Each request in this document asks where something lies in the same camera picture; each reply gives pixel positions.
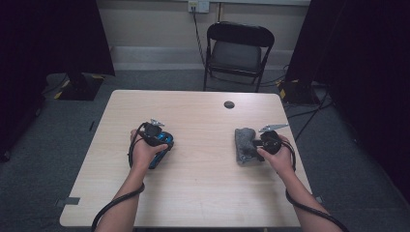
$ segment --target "electrical outlet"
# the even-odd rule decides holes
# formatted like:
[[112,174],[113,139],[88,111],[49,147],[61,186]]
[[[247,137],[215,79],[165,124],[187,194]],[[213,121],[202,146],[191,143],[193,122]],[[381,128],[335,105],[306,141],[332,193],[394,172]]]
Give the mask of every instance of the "electrical outlet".
[[199,13],[198,1],[188,1],[188,12],[192,12],[192,8],[195,9],[196,13]]
[[198,11],[200,13],[208,13],[209,12],[209,2],[199,1],[198,2]]

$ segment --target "black folding chair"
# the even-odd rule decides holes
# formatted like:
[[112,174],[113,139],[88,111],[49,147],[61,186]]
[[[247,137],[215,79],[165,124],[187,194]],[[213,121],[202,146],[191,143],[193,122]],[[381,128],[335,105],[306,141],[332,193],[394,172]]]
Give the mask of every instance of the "black folding chair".
[[[203,91],[208,73],[230,73],[253,77],[259,91],[263,72],[275,37],[266,28],[235,22],[217,22],[208,28]],[[267,48],[262,58],[262,48]]]

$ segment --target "hand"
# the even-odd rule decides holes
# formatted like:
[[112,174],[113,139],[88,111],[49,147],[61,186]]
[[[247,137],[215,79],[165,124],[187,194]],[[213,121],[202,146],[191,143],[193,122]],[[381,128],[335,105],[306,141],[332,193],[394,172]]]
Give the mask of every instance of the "hand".
[[[132,141],[133,137],[136,134],[136,130],[131,131],[131,136],[130,136],[130,141]],[[165,150],[168,147],[166,144],[162,144],[156,147],[151,147],[148,145],[147,142],[145,142],[144,139],[139,140],[132,151],[132,160],[133,160],[133,165],[137,167],[142,167],[142,168],[147,168],[150,165],[150,162],[154,159],[154,156],[156,153]]]
[[[280,134],[278,136],[282,141],[289,142],[289,140],[285,136]],[[279,176],[282,176],[288,171],[293,172],[291,153],[288,148],[281,146],[280,150],[276,154],[270,154],[263,148],[258,148],[257,153],[265,160],[267,160],[269,164],[271,164],[271,166],[277,171]]]

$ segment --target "person's left hand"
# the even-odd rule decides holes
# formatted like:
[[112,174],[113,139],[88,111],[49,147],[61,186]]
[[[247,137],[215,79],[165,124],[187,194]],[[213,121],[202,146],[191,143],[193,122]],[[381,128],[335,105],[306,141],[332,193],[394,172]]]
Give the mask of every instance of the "person's left hand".
[[[136,130],[131,131],[130,140],[132,141],[133,137],[136,134]],[[154,159],[156,153],[165,150],[168,147],[166,144],[162,144],[156,147],[151,147],[145,142],[144,139],[140,139],[134,146],[132,151],[132,167],[142,167],[147,168],[150,165],[150,162]]]

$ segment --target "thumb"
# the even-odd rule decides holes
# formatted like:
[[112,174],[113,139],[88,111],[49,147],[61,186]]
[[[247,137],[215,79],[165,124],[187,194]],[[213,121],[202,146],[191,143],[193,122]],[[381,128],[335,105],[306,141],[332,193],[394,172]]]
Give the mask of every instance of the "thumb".
[[265,150],[262,149],[262,148],[257,148],[256,151],[257,151],[257,153],[258,153],[260,156],[262,156],[263,158],[267,158],[267,157],[270,157],[270,156],[271,156],[270,153],[268,153],[267,151],[265,151]]
[[154,147],[155,153],[158,153],[158,152],[160,152],[160,151],[163,151],[163,150],[165,150],[167,147],[168,147],[167,144],[158,145],[158,146]]

